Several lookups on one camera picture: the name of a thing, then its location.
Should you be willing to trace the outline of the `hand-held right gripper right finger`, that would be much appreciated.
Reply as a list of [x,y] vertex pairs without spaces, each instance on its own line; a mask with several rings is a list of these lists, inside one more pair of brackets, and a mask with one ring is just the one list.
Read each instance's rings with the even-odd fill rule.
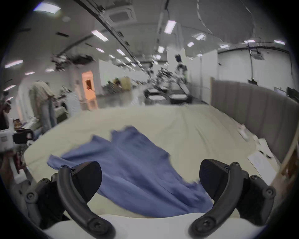
[[236,209],[241,219],[264,226],[272,211],[276,189],[257,175],[249,176],[238,162],[230,165],[205,159],[200,165],[200,183],[214,201],[212,208],[189,226],[191,238],[206,238],[216,232]]

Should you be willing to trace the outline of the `person's left hand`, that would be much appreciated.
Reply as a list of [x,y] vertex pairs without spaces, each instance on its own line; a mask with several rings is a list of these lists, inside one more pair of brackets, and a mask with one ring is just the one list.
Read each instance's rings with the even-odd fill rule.
[[8,187],[13,179],[13,172],[10,166],[9,158],[13,156],[13,151],[0,153],[0,175],[5,187]]

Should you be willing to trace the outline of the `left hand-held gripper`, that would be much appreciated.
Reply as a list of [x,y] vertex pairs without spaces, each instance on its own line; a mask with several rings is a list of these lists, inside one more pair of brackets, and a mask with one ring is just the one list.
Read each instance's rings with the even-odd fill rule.
[[11,151],[17,145],[23,145],[33,140],[33,137],[34,133],[31,129],[2,130],[0,131],[0,152]]

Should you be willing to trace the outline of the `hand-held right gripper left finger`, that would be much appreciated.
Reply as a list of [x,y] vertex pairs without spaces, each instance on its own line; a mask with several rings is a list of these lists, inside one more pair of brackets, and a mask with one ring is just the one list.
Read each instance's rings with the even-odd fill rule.
[[87,203],[102,183],[102,170],[96,161],[74,167],[61,165],[51,179],[43,178],[31,185],[24,195],[28,217],[42,230],[71,219],[95,238],[113,239],[115,228],[91,211]]

